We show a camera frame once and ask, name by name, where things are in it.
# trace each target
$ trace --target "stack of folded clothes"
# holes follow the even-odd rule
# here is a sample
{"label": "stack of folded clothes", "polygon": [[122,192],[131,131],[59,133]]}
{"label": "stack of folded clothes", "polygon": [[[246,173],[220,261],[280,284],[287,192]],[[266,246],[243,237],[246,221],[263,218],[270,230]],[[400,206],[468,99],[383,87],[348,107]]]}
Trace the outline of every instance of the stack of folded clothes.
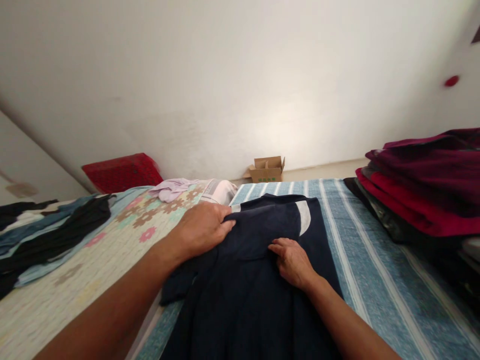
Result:
{"label": "stack of folded clothes", "polygon": [[346,186],[480,313],[480,128],[386,143]]}

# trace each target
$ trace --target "cardboard box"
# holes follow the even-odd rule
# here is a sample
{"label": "cardboard box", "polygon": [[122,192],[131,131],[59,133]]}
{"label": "cardboard box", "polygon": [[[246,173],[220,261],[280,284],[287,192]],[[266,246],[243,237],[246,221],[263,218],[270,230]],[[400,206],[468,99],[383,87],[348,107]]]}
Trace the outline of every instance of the cardboard box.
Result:
{"label": "cardboard box", "polygon": [[254,159],[255,165],[250,165],[243,178],[251,178],[253,183],[274,183],[283,180],[285,158],[281,156],[261,157]]}

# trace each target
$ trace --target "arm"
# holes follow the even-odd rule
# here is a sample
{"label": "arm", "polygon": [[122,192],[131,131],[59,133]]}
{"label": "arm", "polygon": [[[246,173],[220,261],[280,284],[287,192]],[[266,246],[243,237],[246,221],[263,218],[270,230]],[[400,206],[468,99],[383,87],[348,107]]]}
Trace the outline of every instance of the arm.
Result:
{"label": "arm", "polygon": [[228,206],[201,203],[116,283],[70,322],[36,359],[125,358],[152,302],[184,261],[221,243],[235,225]]}
{"label": "arm", "polygon": [[298,242],[279,238],[268,248],[278,255],[280,275],[308,296],[344,358],[400,359],[328,281],[315,272]]}

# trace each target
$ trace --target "red object on wall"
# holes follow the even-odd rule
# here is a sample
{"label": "red object on wall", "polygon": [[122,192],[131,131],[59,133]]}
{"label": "red object on wall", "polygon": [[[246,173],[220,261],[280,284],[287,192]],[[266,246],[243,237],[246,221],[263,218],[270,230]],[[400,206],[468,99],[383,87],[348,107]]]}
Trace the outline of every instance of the red object on wall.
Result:
{"label": "red object on wall", "polygon": [[447,81],[445,81],[445,87],[446,88],[451,88],[452,86],[455,86],[460,80],[460,76],[455,75],[449,78]]}
{"label": "red object on wall", "polygon": [[155,186],[163,181],[157,163],[143,152],[81,168],[102,194],[119,193],[137,186]]}

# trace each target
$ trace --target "floor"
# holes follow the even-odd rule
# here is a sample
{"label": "floor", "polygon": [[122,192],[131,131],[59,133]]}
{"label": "floor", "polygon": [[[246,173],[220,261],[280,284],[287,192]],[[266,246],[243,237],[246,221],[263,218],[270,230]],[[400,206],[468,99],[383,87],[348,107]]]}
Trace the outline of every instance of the floor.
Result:
{"label": "floor", "polygon": [[[331,178],[349,178],[355,176],[355,170],[366,166],[369,163],[367,158],[360,158],[349,161],[329,163],[326,165],[307,167],[304,169],[289,170],[283,172],[283,181],[301,181],[310,179],[331,179]],[[237,186],[249,184],[252,179],[230,180]]]}

